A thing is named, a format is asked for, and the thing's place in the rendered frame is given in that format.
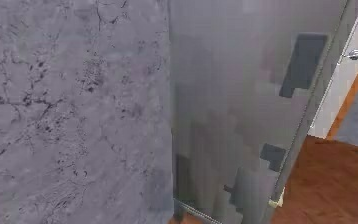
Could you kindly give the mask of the silver round door knob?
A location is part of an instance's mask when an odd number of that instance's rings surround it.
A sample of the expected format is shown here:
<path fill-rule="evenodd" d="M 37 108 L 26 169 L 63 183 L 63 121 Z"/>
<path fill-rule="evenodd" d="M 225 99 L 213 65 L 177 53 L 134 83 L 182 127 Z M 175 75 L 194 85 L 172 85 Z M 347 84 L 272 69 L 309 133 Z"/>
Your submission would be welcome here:
<path fill-rule="evenodd" d="M 350 60 L 356 61 L 358 60 L 358 49 L 353 49 L 347 54 L 343 55 L 344 58 L 348 58 Z"/>

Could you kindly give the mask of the white room door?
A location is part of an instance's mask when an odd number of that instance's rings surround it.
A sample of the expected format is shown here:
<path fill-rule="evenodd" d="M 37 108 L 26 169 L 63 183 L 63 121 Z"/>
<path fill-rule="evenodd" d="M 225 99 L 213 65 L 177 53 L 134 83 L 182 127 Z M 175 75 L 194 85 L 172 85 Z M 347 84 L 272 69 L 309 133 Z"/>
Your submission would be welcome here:
<path fill-rule="evenodd" d="M 308 134 L 311 136 L 333 136 L 340 124 L 340 117 L 347 111 L 343 105 L 354 89 L 358 60 L 353 61 L 343 55 L 353 49 L 358 49 L 358 0 L 348 0 L 330 46 L 330 56 L 316 85 L 314 94 L 321 95 L 321 98 L 317 101 L 318 109 L 309 128 Z"/>

